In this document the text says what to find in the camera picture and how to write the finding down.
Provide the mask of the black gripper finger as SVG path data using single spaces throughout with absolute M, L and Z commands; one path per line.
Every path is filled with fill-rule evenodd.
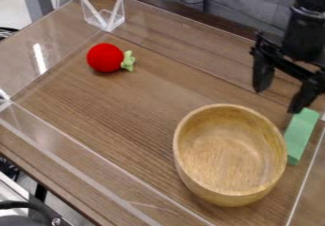
M 324 84 L 315 79 L 309 79 L 303 83 L 300 91 L 295 94 L 291 105 L 288 108 L 288 112 L 292 114 L 297 114 L 303 111 L 305 107 L 308 107 L 318 96 L 324 93 Z
M 275 77 L 275 65 L 269 62 L 264 55 L 257 54 L 255 56 L 253 66 L 253 87 L 255 90 L 261 93 L 272 85 Z

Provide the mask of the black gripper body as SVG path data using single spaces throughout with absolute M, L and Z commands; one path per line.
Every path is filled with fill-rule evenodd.
M 275 74 L 276 70 L 280 69 L 288 76 L 304 83 L 316 75 L 316 73 L 299 65 L 299 60 L 293 59 L 283 49 L 281 41 L 283 38 L 277 35 L 264 33 L 263 31 L 256 32 L 256 44 L 251 47 L 253 66 L 255 56 L 261 54 L 275 65 Z

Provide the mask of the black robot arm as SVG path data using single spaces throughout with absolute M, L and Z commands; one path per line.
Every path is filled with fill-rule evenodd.
M 256 92 L 271 87 L 276 69 L 303 83 L 288 108 L 300 113 L 325 94 L 325 0 L 295 0 L 281 43 L 259 32 L 251 54 Z

